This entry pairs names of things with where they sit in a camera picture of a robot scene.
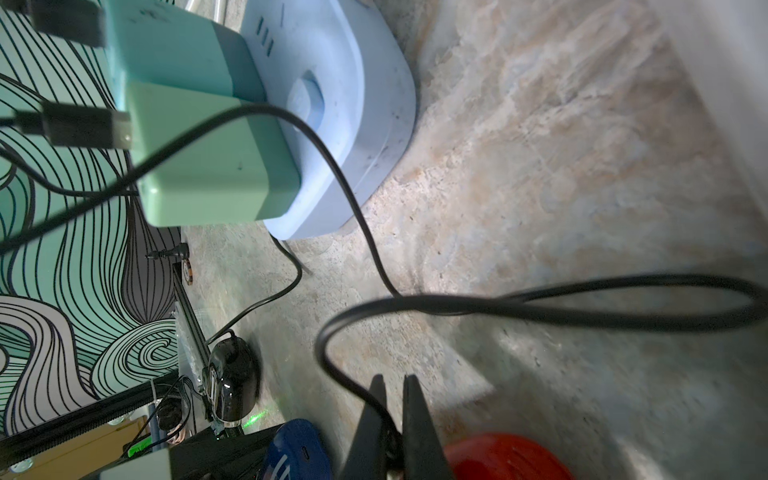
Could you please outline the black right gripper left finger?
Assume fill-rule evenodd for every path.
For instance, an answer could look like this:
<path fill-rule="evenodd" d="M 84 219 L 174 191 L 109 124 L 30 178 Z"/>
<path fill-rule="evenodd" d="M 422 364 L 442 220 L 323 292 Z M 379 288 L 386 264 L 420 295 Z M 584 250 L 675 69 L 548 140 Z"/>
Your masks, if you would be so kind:
<path fill-rule="evenodd" d="M 340 479 L 386 479 L 388 440 L 384 420 L 373 407 L 365 405 Z"/>

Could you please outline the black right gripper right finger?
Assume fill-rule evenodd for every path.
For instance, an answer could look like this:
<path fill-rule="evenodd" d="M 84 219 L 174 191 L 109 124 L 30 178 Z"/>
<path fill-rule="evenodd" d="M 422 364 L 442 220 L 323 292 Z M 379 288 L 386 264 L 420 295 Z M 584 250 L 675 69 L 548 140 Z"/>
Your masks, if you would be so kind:
<path fill-rule="evenodd" d="M 404 479 L 455 478 L 416 375 L 404 379 L 402 427 Z"/>

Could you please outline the red shaver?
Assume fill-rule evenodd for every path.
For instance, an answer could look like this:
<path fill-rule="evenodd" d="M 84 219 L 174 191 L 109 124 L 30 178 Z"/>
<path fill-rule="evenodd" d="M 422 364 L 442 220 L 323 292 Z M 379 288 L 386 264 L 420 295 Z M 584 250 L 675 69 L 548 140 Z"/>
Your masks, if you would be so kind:
<path fill-rule="evenodd" d="M 456 479 L 574 479 L 549 450 L 518 435 L 479 434 L 449 444 L 443 451 Z"/>

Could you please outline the green charger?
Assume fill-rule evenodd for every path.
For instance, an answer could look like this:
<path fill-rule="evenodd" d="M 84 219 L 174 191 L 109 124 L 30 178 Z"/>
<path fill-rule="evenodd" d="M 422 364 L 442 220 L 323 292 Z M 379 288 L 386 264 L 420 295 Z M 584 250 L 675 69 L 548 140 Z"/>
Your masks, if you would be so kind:
<path fill-rule="evenodd" d="M 133 81 L 125 88 L 135 165 L 203 121 L 243 106 L 234 97 Z M 282 216 L 301 185 L 279 121 L 231 121 L 181 149 L 137 183 L 154 227 L 244 223 Z"/>

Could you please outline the teal charger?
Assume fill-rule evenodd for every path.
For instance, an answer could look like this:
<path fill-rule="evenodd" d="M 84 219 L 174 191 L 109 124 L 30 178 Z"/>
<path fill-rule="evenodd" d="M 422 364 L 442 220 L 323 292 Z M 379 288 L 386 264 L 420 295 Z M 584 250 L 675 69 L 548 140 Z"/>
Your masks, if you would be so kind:
<path fill-rule="evenodd" d="M 242 35 L 161 1 L 105 1 L 105 55 L 118 109 L 130 82 L 261 103 L 265 90 Z"/>

